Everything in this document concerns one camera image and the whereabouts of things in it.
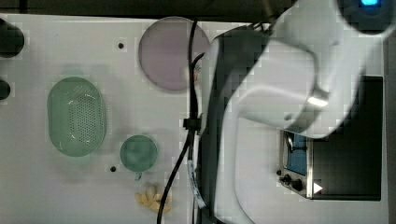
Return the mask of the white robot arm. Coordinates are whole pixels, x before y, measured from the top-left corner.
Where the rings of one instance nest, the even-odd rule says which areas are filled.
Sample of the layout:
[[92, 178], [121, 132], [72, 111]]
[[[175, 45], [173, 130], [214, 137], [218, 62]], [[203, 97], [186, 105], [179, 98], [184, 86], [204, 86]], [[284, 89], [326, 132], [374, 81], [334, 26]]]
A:
[[296, 0], [268, 30], [216, 36], [202, 60], [198, 187], [203, 224], [253, 224], [235, 192], [239, 119], [308, 138], [344, 121], [372, 50], [395, 29], [395, 0]]

